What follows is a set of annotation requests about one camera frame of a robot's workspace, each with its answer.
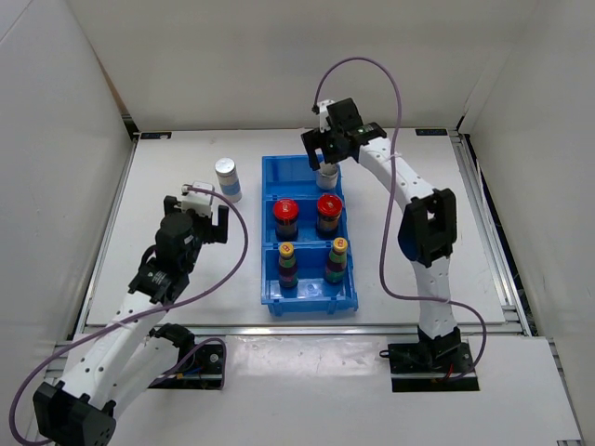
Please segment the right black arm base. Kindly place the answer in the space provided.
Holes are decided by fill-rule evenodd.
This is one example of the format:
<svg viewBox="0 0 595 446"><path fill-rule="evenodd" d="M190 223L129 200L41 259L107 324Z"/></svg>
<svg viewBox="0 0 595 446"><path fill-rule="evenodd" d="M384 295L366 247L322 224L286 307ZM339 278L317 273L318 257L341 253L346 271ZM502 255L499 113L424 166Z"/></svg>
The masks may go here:
<svg viewBox="0 0 595 446"><path fill-rule="evenodd" d="M474 392L480 390L468 343L436 361L420 343L388 344L379 357L390 365L393 393Z"/></svg>

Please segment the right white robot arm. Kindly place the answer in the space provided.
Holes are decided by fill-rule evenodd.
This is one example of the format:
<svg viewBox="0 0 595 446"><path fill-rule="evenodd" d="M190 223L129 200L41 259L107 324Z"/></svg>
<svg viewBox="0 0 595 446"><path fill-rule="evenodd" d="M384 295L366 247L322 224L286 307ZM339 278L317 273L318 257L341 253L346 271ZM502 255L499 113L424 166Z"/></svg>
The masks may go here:
<svg viewBox="0 0 595 446"><path fill-rule="evenodd" d="M420 308L417 359L437 372L461 343L448 277L457 236L456 196L423 179L396 151L396 137L365 123L352 99L324 100L313 112L319 124L301 136L311 169L351 158L376 177L390 194L389 204L402 211L397 241L413 267Z"/></svg>

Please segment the red-lid sauce jar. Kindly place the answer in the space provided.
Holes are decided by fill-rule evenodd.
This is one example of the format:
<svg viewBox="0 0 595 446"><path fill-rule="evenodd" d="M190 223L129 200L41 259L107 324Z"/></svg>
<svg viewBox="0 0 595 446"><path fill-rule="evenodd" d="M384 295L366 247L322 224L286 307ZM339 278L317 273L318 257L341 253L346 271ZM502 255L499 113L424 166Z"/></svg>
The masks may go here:
<svg viewBox="0 0 595 446"><path fill-rule="evenodd" d="M272 208L275 233L281 241L293 241L298 236L298 203L292 199L278 200Z"/></svg>
<svg viewBox="0 0 595 446"><path fill-rule="evenodd" d="M341 199L335 194L325 193L318 199L316 209L317 231L324 237L336 234L343 211Z"/></svg>

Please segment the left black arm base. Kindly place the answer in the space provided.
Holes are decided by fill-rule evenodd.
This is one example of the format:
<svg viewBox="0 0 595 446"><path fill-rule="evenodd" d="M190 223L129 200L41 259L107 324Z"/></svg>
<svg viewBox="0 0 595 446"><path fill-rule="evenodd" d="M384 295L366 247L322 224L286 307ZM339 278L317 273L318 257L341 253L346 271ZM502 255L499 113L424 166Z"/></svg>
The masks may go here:
<svg viewBox="0 0 595 446"><path fill-rule="evenodd" d="M165 339L178 350L178 362L157 377L151 389L222 390L226 378L227 345L222 338L197 341L186 327L167 323L149 331L150 339Z"/></svg>

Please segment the white shaker silver cap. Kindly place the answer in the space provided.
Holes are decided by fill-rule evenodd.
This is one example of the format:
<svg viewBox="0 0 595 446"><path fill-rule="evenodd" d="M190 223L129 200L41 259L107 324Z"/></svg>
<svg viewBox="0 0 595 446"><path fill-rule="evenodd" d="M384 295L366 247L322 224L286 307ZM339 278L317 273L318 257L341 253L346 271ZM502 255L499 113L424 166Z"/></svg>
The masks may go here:
<svg viewBox="0 0 595 446"><path fill-rule="evenodd" d="M222 194L232 203L238 203L242 197L236 163L231 158L220 158L215 162L215 172Z"/></svg>
<svg viewBox="0 0 595 446"><path fill-rule="evenodd" d="M320 168L316 171L316 185L320 190L334 190L338 178L339 166L337 164L320 163Z"/></svg>

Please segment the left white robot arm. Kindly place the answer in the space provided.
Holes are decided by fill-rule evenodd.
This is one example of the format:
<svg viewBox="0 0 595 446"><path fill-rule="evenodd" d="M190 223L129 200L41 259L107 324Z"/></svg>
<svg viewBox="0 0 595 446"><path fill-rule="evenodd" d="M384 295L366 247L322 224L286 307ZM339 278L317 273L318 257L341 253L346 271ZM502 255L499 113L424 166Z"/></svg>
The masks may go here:
<svg viewBox="0 0 595 446"><path fill-rule="evenodd" d="M209 339L196 341L187 328L163 323L167 312L184 306L180 296L201 248L228 240L229 213L216 193L196 187L164 199L155 242L143 253L137 273L112 320L72 342L90 348L55 384L42 383L33 407L43 443L106 445L118 418L146 388L175 376L199 372Z"/></svg>

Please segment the yellow-cap sauce bottle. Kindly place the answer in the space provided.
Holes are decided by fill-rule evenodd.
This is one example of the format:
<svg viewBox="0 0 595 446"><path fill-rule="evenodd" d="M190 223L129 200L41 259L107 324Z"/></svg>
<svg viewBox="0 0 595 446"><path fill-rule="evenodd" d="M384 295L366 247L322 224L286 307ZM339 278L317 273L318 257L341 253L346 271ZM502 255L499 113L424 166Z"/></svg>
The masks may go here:
<svg viewBox="0 0 595 446"><path fill-rule="evenodd" d="M298 284L298 265L295 256L295 248L291 242L283 242L279 245L278 278L283 288L293 288Z"/></svg>
<svg viewBox="0 0 595 446"><path fill-rule="evenodd" d="M348 247L345 238L337 237L333 240L324 270L324 279L327 282L336 284L343 281L347 269Z"/></svg>

